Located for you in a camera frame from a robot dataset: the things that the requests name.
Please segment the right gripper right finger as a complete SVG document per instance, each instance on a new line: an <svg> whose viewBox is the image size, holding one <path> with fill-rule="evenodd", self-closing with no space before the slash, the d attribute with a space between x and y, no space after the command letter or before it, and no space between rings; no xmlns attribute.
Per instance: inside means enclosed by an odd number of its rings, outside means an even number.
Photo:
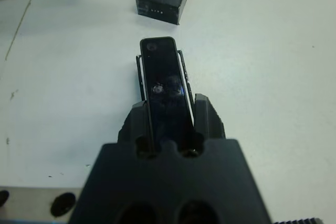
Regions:
<svg viewBox="0 0 336 224"><path fill-rule="evenodd" d="M206 141L209 139L225 139L222 119L219 117L209 98L201 93L195 94L194 130Z"/></svg>

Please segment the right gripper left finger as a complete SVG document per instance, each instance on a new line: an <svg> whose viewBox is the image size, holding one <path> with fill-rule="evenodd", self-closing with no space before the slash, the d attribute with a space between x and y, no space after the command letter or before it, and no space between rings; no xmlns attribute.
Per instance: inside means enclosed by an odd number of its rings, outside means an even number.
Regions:
<svg viewBox="0 0 336 224"><path fill-rule="evenodd" d="M150 157L154 154L148 106L145 101L132 106L118 133L118 143L130 143L135 148L137 157Z"/></svg>

